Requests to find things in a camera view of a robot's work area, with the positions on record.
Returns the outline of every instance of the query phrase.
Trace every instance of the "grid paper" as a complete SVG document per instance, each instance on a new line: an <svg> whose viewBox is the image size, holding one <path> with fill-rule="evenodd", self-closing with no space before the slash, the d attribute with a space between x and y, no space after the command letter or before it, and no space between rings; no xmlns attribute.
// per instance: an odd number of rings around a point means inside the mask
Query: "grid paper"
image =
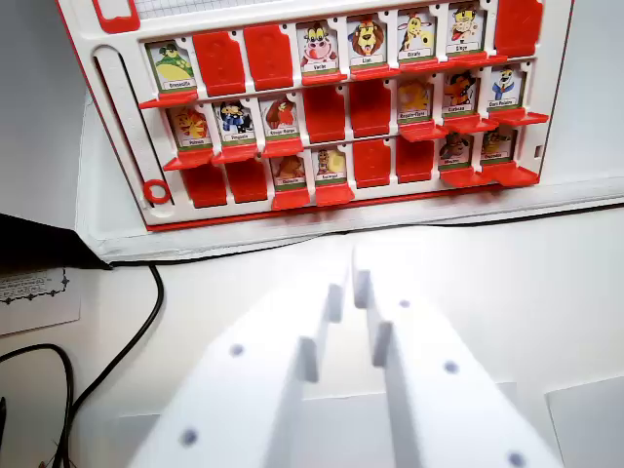
<svg viewBox="0 0 624 468"><path fill-rule="evenodd" d="M139 17L142 20L148 20L275 1L278 0L135 0L135 5Z"/></svg>

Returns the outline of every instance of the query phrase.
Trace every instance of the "cartoon frog card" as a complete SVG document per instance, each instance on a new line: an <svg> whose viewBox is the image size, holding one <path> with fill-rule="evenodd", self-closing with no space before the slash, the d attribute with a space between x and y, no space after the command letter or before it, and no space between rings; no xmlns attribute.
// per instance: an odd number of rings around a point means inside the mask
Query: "cartoon frog card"
<svg viewBox="0 0 624 468"><path fill-rule="evenodd" d="M154 78L161 93L197 89L188 53L175 40L145 44Z"/></svg>

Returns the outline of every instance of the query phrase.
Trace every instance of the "cartoon animal character card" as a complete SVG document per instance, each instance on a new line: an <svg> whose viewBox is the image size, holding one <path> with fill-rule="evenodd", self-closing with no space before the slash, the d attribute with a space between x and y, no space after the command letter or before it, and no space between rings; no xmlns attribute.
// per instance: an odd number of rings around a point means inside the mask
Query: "cartoon animal character card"
<svg viewBox="0 0 624 468"><path fill-rule="evenodd" d="M312 150L316 185L342 183L347 180L347 158L336 146Z"/></svg>
<svg viewBox="0 0 624 468"><path fill-rule="evenodd" d="M286 95L260 100L264 135L268 141L299 137L294 102Z"/></svg>
<svg viewBox="0 0 624 468"><path fill-rule="evenodd" d="M473 139L468 135L448 134L447 140L440 148L438 169L463 169L470 167Z"/></svg>
<svg viewBox="0 0 624 468"><path fill-rule="evenodd" d="M303 159L293 155L283 158L271 158L270 162L275 190L283 192L296 188L305 188Z"/></svg>
<svg viewBox="0 0 624 468"><path fill-rule="evenodd" d="M386 24L372 16L347 18L351 69L379 66L386 62Z"/></svg>
<svg viewBox="0 0 624 468"><path fill-rule="evenodd" d="M475 112L479 80L470 70L463 73L449 73L445 76L445 95L442 101L442 114L465 115Z"/></svg>
<svg viewBox="0 0 624 468"><path fill-rule="evenodd" d="M398 25L399 63L429 59L436 54L436 18L428 8L401 10Z"/></svg>
<svg viewBox="0 0 624 468"><path fill-rule="evenodd" d="M448 56L482 51L485 33L486 15L479 8L479 2L454 3L448 6Z"/></svg>
<svg viewBox="0 0 624 468"><path fill-rule="evenodd" d="M514 159L516 135L518 132L509 127L499 127L484 134L481 147L481 164L508 163Z"/></svg>
<svg viewBox="0 0 624 468"><path fill-rule="evenodd" d="M523 101L525 74L519 65L495 66L491 70L491 93L487 110L514 109Z"/></svg>
<svg viewBox="0 0 624 468"><path fill-rule="evenodd" d="M301 57L303 76L320 75L337 71L338 38L325 20L300 23L296 37Z"/></svg>
<svg viewBox="0 0 624 468"><path fill-rule="evenodd" d="M188 53L175 40L145 44L145 48L161 93L197 88Z"/></svg>
<svg viewBox="0 0 624 468"><path fill-rule="evenodd" d="M255 142L252 114L239 100L216 102L214 115L224 146Z"/></svg>
<svg viewBox="0 0 624 468"><path fill-rule="evenodd" d="M167 109L167 117L172 126L175 145L180 151L213 147L206 116L193 106Z"/></svg>
<svg viewBox="0 0 624 468"><path fill-rule="evenodd" d="M416 79L399 84L399 124L410 124L431 119L433 85Z"/></svg>

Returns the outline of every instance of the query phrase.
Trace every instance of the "cartoon dog card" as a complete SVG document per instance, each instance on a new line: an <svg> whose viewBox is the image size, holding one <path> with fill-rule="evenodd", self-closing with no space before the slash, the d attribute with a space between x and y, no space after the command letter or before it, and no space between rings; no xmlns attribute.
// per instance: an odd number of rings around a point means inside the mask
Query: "cartoon dog card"
<svg viewBox="0 0 624 468"><path fill-rule="evenodd" d="M316 185L342 183L347 180L347 158L336 146L312 150Z"/></svg>
<svg viewBox="0 0 624 468"><path fill-rule="evenodd" d="M303 160L298 156L271 158L271 174L275 190L283 192L296 188L305 188L305 169Z"/></svg>
<svg viewBox="0 0 624 468"><path fill-rule="evenodd" d="M496 66L491 70L487 110L515 109L522 105L525 75L519 65Z"/></svg>
<svg viewBox="0 0 624 468"><path fill-rule="evenodd" d="M470 70L463 73L450 73L445 76L445 95L442 102L442 114L466 115L475 112L479 80Z"/></svg>
<svg viewBox="0 0 624 468"><path fill-rule="evenodd" d="M436 18L428 8L399 12L399 63L429 59L436 51Z"/></svg>
<svg viewBox="0 0 624 468"><path fill-rule="evenodd" d="M481 164L513 161L517 134L518 132L509 127L499 127L491 132L486 132L481 147Z"/></svg>
<svg viewBox="0 0 624 468"><path fill-rule="evenodd" d="M296 36L303 76L337 71L338 39L327 21L300 23L296 26Z"/></svg>
<svg viewBox="0 0 624 468"><path fill-rule="evenodd" d="M413 79L399 84L399 124L410 124L431 119L433 85Z"/></svg>
<svg viewBox="0 0 624 468"><path fill-rule="evenodd" d="M351 69L381 65L386 62L386 24L372 16L347 18Z"/></svg>
<svg viewBox="0 0 624 468"><path fill-rule="evenodd" d="M484 49L485 13L479 2L463 2L448 7L447 55L474 54Z"/></svg>
<svg viewBox="0 0 624 468"><path fill-rule="evenodd" d="M175 145L180 151L213 147L206 116L193 106L167 109L167 117L172 126Z"/></svg>
<svg viewBox="0 0 624 468"><path fill-rule="evenodd" d="M255 142L252 114L239 100L216 102L214 115L224 146Z"/></svg>
<svg viewBox="0 0 624 468"><path fill-rule="evenodd" d="M260 100L264 135L268 141L299 137L294 102L286 95Z"/></svg>
<svg viewBox="0 0 624 468"><path fill-rule="evenodd" d="M179 48L175 40L146 44L145 49L158 91L174 93L197 88L188 53Z"/></svg>
<svg viewBox="0 0 624 468"><path fill-rule="evenodd" d="M463 169L470 167L473 139L468 135L448 134L447 140L440 148L438 169Z"/></svg>

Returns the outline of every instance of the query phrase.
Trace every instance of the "red ring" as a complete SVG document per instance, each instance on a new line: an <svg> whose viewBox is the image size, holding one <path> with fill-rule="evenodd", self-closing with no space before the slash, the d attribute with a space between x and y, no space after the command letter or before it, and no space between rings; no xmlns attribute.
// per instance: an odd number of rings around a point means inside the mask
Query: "red ring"
<svg viewBox="0 0 624 468"><path fill-rule="evenodd" d="M161 187L163 190L165 190L165 195L163 197L155 197L152 193L152 187L154 186ZM167 203L172 199L172 192L169 191L169 186L167 185L167 183L165 183L164 180L158 180L156 178L148 180L143 185L143 195L145 195L145 198L155 205L162 205L163 203Z"/></svg>

